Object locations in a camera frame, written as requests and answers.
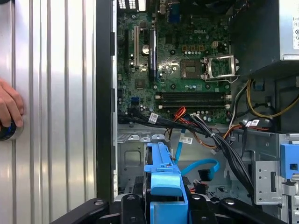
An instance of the ribbed metal surface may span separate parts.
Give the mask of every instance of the ribbed metal surface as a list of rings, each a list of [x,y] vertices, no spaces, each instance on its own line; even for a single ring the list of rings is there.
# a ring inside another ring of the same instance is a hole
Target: ribbed metal surface
[[[48,224],[95,197],[93,0],[0,6],[0,77],[25,104],[0,143],[3,224]]]

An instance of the hand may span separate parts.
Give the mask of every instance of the hand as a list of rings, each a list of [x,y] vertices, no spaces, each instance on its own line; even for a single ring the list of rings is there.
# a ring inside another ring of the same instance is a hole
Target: hand
[[[22,98],[7,82],[0,79],[0,121],[4,127],[10,127],[11,119],[17,127],[23,126],[22,114],[24,104]]]

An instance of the screw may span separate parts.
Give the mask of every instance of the screw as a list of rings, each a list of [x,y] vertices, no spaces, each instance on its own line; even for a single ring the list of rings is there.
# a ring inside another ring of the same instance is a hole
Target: screw
[[[225,203],[229,204],[229,205],[234,205],[235,204],[234,201],[230,200],[230,199],[225,200]]]
[[[103,202],[102,200],[98,200],[98,201],[96,201],[94,204],[95,204],[95,205],[103,205],[104,202]]]
[[[129,197],[127,198],[128,200],[133,200],[135,199],[134,195],[129,195]]]
[[[194,198],[195,200],[199,200],[200,196],[199,195],[192,195],[192,198]]]

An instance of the expansion slot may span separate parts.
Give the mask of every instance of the expansion slot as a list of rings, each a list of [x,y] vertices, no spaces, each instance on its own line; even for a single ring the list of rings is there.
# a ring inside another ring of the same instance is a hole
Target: expansion slot
[[[134,26],[134,66],[139,66],[139,26]]]
[[[156,30],[149,31],[149,80],[155,81],[157,71],[157,36]]]
[[[129,30],[125,29],[125,40],[124,40],[124,62],[125,62],[125,73],[129,72]]]
[[[160,92],[156,95],[159,109],[226,108],[229,103],[222,92]]]

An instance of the green motherboard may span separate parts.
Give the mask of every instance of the green motherboard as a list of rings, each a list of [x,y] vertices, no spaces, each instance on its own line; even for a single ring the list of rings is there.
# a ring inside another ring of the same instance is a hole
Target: green motherboard
[[[117,22],[119,113],[126,114],[129,108],[137,107],[144,115],[154,112],[172,118],[179,107],[186,106],[188,112],[197,113],[209,124],[229,122],[230,103],[224,99],[230,94],[230,84],[206,82],[200,63],[203,57],[229,54],[227,16],[188,16],[171,23],[167,16],[127,13],[120,15]],[[152,30],[157,43],[155,62],[149,59],[153,53]],[[150,63],[156,67],[152,74]],[[216,75],[229,73],[226,62],[215,60],[213,66]]]

